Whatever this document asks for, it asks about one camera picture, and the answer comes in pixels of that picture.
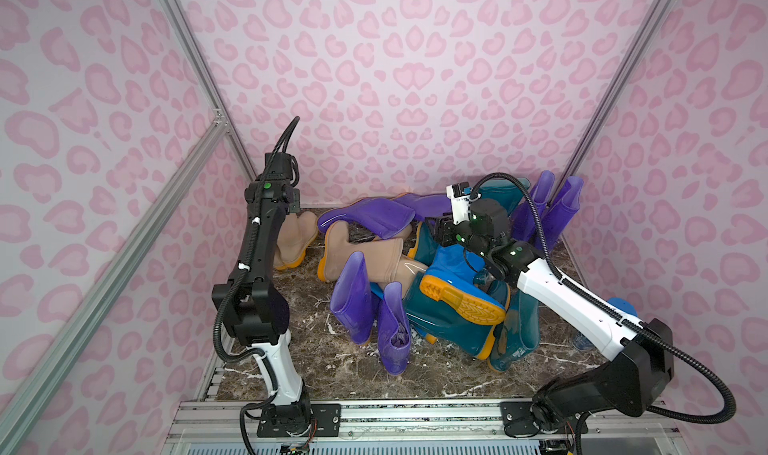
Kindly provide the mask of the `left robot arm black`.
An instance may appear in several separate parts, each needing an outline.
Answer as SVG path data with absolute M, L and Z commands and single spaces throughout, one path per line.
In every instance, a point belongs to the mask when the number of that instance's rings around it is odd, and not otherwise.
M 216 284 L 213 347 L 226 363 L 254 359 L 266 371 L 271 420 L 305 419 L 310 403 L 289 352 L 290 308 L 273 283 L 274 255 L 287 215 L 298 208 L 290 178 L 263 173 L 245 191 L 244 238 L 228 280 Z

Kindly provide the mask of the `beige rain boot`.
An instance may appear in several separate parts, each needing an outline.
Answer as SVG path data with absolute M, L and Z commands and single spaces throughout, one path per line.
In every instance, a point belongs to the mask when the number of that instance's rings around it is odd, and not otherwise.
M 351 242 L 346 221 L 334 222 L 327 229 L 324 245 L 317 270 L 318 278 L 323 282 L 339 280 L 342 269 L 356 252 L 363 255 L 369 281 L 381 288 L 400 282 L 403 290 L 407 291 L 415 278 L 428 269 L 425 264 L 403 254 L 404 239 L 401 237 Z
M 311 211 L 286 216 L 277 238 L 274 268 L 286 270 L 298 267 L 304 260 L 306 250 L 317 237 L 318 217 Z

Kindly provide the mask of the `large teal boot yellow sole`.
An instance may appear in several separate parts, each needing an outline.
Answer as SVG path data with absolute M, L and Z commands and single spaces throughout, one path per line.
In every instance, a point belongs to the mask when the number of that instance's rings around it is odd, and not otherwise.
M 423 276 L 416 278 L 404 298 L 410 322 L 429 337 L 452 342 L 477 359 L 488 358 L 495 341 L 494 327 L 499 323 L 485 326 L 468 322 L 448 305 L 428 298 L 419 288 Z M 507 311 L 511 300 L 507 284 L 493 281 L 485 288 L 477 287 L 502 302 Z

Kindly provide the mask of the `left back aluminium post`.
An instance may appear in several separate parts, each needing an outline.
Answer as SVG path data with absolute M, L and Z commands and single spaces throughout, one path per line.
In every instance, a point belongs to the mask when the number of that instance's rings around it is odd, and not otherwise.
M 196 40 L 191 23 L 185 15 L 180 0 L 157 0 L 157 2 L 169 19 L 171 29 L 176 35 L 191 69 L 216 115 L 216 120 L 224 125 L 225 135 L 236 152 L 237 160 L 248 174 L 248 178 L 254 180 L 259 174 L 257 167 L 248 154 L 240 133 L 235 127 L 226 103 L 222 98 L 222 93 L 213 77 L 212 69 Z

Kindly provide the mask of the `right aluminium frame post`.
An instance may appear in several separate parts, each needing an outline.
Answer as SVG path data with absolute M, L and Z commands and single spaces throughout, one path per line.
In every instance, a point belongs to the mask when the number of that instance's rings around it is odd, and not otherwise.
M 674 9 L 678 0 L 652 0 L 650 7 L 642 19 L 634 37 L 631 39 L 620 63 L 608 83 L 605 93 L 599 98 L 592 117 L 581 134 L 575 150 L 568 160 L 565 169 L 556 185 L 554 196 L 565 186 L 570 176 L 575 176 L 585 161 L 592 145 L 597 140 L 600 132 L 607 122 L 611 111 L 619 102 L 622 92 L 628 85 L 633 72 L 642 61 L 646 51 L 652 45 L 654 38 L 666 21 L 669 13 Z

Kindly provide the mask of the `teal boot behind blue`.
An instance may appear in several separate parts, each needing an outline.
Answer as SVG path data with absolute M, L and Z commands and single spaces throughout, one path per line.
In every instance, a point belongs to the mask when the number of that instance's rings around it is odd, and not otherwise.
M 419 263 L 430 266 L 436 256 L 439 244 L 434 240 L 429 224 L 420 222 L 416 230 L 415 245 L 408 251 L 407 256 Z

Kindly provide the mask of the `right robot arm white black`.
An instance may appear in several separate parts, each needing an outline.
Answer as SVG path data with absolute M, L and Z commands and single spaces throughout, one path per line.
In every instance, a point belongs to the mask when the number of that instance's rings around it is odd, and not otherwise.
M 532 244 L 498 231 L 490 217 L 472 214 L 454 222 L 445 215 L 432 220 L 430 230 L 440 245 L 459 244 L 480 256 L 492 275 L 548 306 L 606 359 L 580 375 L 545 384 L 533 396 L 527 414 L 508 422 L 508 435 L 555 433 L 575 426 L 584 412 L 617 410 L 638 417 L 673 378 L 671 354 L 632 330 L 642 323 L 638 317 L 576 283 Z

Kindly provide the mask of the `large purple boot lying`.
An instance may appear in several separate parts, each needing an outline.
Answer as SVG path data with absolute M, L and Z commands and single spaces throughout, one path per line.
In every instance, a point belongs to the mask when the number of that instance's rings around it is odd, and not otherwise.
M 363 198 L 346 207 L 325 212 L 318 218 L 318 230 L 325 233 L 338 221 L 362 225 L 375 236 L 390 239 L 401 233 L 415 217 L 415 210 L 393 199 Z
M 451 201 L 445 193 L 435 193 L 428 195 L 419 195 L 415 193 L 404 193 L 396 196 L 393 200 L 414 211 L 414 219 L 424 221 L 426 218 L 439 218 L 446 213 L 451 214 Z

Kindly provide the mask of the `aluminium front rail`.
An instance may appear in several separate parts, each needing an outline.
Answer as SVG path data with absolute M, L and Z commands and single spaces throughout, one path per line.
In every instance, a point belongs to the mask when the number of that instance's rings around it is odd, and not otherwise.
M 533 434 L 526 399 L 322 401 L 297 437 L 268 435 L 238 402 L 181 405 L 164 454 L 565 454 L 570 430 Z

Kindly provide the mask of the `large purple boot lying front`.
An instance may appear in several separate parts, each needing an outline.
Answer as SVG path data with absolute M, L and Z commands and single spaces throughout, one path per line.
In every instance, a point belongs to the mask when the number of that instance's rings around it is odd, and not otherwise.
M 415 210 L 393 199 L 363 198 L 346 207 L 325 212 L 318 218 L 318 230 L 325 233 L 338 221 L 362 225 L 375 236 L 390 239 L 401 233 L 415 217 Z

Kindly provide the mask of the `purple rain boot front left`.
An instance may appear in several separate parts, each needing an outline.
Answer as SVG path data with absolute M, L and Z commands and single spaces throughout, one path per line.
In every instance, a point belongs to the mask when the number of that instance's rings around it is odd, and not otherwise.
M 366 344 L 371 336 L 379 305 L 373 294 L 364 254 L 353 252 L 335 283 L 330 310 L 357 345 Z

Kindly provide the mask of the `purple rain boot front right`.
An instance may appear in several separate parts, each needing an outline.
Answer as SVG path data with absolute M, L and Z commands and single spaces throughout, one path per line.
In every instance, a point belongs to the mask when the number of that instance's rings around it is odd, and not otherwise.
M 407 368 L 411 349 L 411 329 L 403 304 L 403 287 L 392 282 L 383 290 L 378 312 L 378 349 L 386 371 L 401 375 Z

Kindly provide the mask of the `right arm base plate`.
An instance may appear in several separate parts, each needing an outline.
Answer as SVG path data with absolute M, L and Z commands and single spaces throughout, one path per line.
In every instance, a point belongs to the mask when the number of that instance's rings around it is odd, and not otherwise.
M 504 433 L 513 438 L 543 435 L 574 435 L 578 415 L 558 417 L 554 412 L 532 400 L 502 401 L 499 405 Z

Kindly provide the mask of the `purple rain boot small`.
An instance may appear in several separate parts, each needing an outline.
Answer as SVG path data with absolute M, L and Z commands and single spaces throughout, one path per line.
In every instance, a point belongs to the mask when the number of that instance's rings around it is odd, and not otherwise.
M 555 175 L 549 170 L 544 170 L 539 175 L 533 189 L 529 191 L 536 211 L 539 216 L 544 214 L 547 201 L 554 188 Z M 513 212 L 512 233 L 515 240 L 529 241 L 536 233 L 533 211 L 530 205 L 523 200 Z
M 553 202 L 542 216 L 546 253 L 551 254 L 563 231 L 580 210 L 580 196 L 584 180 L 579 176 L 570 176 L 565 181 Z

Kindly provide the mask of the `blue rain boot yellow sole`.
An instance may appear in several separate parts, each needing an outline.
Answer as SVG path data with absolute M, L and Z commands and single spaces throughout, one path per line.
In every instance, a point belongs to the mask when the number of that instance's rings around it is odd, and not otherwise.
M 468 322 L 491 326 L 503 321 L 504 304 L 474 284 L 484 260 L 461 245 L 439 247 L 419 284 L 428 298 L 451 307 Z

